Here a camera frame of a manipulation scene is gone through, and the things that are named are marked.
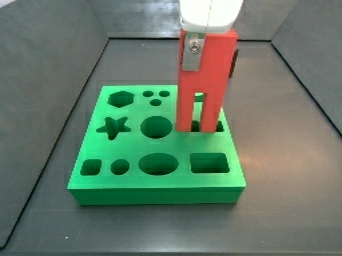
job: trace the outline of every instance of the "metal screw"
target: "metal screw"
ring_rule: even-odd
[[[200,45],[197,42],[192,42],[189,45],[188,45],[188,50],[192,54],[196,54],[198,52],[198,49],[200,49]]]

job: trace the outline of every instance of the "square hole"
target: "square hole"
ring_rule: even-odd
[[[192,173],[228,173],[226,157],[222,153],[193,153],[189,155]]]
[[[93,176],[100,173],[101,170],[101,160],[88,159],[82,162],[80,174],[84,176]]]

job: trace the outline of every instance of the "green shape sorter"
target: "green shape sorter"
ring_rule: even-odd
[[[174,130],[174,85],[104,86],[68,190],[80,205],[236,203],[245,181],[220,111],[214,133]]]

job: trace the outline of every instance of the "table surface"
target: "table surface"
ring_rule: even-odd
[[[65,186],[101,86],[176,83],[177,40],[110,40],[1,253],[342,252],[340,137],[271,44],[239,49],[224,101],[237,204],[76,204]]]

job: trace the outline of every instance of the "circle hole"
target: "circle hole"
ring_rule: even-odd
[[[161,100],[157,100],[157,99],[150,100],[149,104],[150,104],[152,106],[157,107],[157,106],[161,105]]]
[[[141,122],[140,130],[145,137],[150,139],[160,139],[169,134],[172,124],[164,117],[152,116]]]
[[[144,156],[138,161],[140,170],[149,175],[166,175],[177,168],[177,160],[164,153],[153,153]]]
[[[168,91],[161,91],[158,92],[160,97],[168,97],[169,96],[169,92]]]
[[[122,175],[129,170],[129,163],[124,159],[116,160],[110,165],[110,171],[114,175]]]
[[[152,97],[153,96],[153,92],[152,91],[144,91],[142,95],[144,95],[144,97]]]

